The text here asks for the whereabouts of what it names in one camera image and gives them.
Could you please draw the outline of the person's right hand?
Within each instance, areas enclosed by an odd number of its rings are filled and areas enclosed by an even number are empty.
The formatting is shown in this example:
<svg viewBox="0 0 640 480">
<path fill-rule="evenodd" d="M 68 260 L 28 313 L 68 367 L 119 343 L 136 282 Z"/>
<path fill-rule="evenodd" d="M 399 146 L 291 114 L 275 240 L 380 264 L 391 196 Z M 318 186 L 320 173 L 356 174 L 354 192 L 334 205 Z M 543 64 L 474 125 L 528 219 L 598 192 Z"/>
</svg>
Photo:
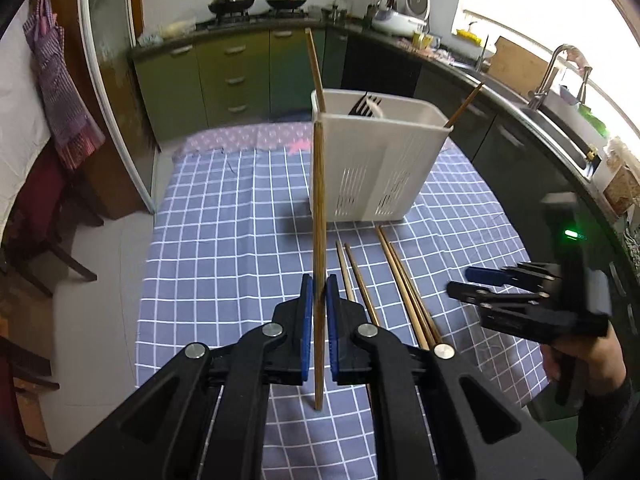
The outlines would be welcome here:
<svg viewBox="0 0 640 480">
<path fill-rule="evenodd" d="M 560 357 L 572 356 L 586 364 L 588 370 L 587 391 L 594 396 L 604 396 L 621 385 L 627 377 L 622 347 L 612 325 L 604 337 L 565 337 L 552 346 L 540 346 L 544 371 L 549 379 L 557 382 L 561 377 Z"/>
</svg>

